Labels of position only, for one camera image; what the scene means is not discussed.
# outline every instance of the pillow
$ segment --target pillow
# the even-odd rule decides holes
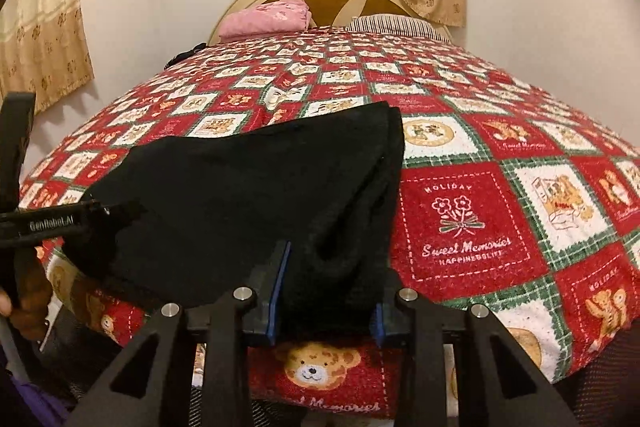
[[[345,30],[351,33],[391,33],[405,37],[425,37],[433,41],[450,44],[449,39],[438,33],[436,28],[427,21],[414,19],[406,15],[379,13],[377,15],[354,17]]]
[[[220,40],[239,36],[304,31],[311,21],[303,0],[276,1],[227,15],[220,23]]]

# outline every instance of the purple fabric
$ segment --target purple fabric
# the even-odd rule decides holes
[[[14,377],[11,377],[11,380],[42,427],[62,427],[69,413],[60,400],[32,383],[19,383]]]

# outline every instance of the black fabric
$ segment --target black fabric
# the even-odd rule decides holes
[[[207,45],[204,42],[201,42],[197,46],[194,46],[193,49],[189,50],[188,52],[178,53],[177,55],[175,55],[174,58],[172,58],[171,60],[169,60],[169,62],[167,62],[167,64],[164,67],[165,70],[170,68],[171,66],[176,65],[178,62],[183,61],[185,58],[193,57],[193,55],[195,55],[199,51],[202,51],[206,47]]]
[[[191,307],[241,285],[287,239],[283,303],[296,329],[364,332],[382,296],[403,152],[400,112],[386,102],[218,139],[162,138],[84,196],[146,208],[116,251],[94,238],[68,240],[65,253],[146,308]]]

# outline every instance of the pink pillow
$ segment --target pink pillow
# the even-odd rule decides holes
[[[284,0],[260,4],[230,13],[220,23],[220,40],[281,32],[304,31],[311,12],[303,0]]]

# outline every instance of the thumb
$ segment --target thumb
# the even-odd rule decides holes
[[[2,315],[3,317],[8,317],[9,315],[11,315],[11,312],[11,299],[9,298],[9,295],[4,293],[4,291],[0,289],[0,315]]]

